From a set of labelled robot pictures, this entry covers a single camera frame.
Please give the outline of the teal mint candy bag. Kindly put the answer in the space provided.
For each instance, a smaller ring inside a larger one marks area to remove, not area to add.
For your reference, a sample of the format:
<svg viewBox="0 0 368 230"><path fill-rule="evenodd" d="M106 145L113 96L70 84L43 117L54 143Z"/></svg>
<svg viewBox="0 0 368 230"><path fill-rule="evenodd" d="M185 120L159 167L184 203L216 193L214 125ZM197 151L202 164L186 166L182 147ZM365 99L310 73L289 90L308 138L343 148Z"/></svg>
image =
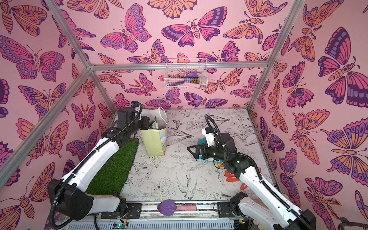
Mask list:
<svg viewBox="0 0 368 230"><path fill-rule="evenodd" d="M200 139L196 145L195 154L197 156L197 161L207 162L208 155L206 154L206 148L208 147L206 139Z"/></svg>

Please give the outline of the green rainbow snack bag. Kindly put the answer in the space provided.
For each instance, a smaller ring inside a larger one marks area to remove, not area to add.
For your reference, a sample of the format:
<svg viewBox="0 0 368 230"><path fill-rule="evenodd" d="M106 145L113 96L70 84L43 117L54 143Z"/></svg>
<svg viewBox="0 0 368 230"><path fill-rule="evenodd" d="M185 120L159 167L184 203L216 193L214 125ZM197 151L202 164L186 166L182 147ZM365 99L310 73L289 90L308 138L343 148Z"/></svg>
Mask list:
<svg viewBox="0 0 368 230"><path fill-rule="evenodd" d="M157 129L159 130L160 127L159 127L159 123L157 121L157 119L155 118L151 123L150 123L150 126L149 126L150 129Z"/></svg>

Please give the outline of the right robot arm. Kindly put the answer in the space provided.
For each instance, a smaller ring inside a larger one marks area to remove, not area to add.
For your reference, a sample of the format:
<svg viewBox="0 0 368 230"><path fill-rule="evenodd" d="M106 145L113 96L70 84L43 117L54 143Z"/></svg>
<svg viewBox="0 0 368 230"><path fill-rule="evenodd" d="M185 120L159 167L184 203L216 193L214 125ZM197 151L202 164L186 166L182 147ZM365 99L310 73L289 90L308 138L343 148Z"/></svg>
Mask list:
<svg viewBox="0 0 368 230"><path fill-rule="evenodd" d="M238 193L231 200L235 215L245 215L268 230L314 230L316 217L302 211L283 196L261 174L256 162L248 155L239 153L229 133L222 133L211 116L206 116L207 127L202 130L206 143L188 147L196 160L213 159L221 162L224 169L248 186L263 202L254 202L248 195Z"/></svg>

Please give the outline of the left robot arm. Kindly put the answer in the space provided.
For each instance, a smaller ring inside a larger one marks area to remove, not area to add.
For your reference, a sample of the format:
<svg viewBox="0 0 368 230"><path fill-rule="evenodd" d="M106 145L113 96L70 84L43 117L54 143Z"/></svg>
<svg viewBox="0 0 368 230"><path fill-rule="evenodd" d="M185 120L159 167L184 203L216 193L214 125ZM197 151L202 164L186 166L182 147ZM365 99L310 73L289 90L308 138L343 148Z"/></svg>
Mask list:
<svg viewBox="0 0 368 230"><path fill-rule="evenodd" d="M127 212L126 199L116 195L90 195L86 193L91 181L140 129L148 128L149 118L142 116L143 105L133 101L130 107L118 110L115 126L108 128L97 145L85 158L61 179L52 179L47 185L51 203L48 221L50 227L59 230L73 220L102 213L122 217Z"/></svg>

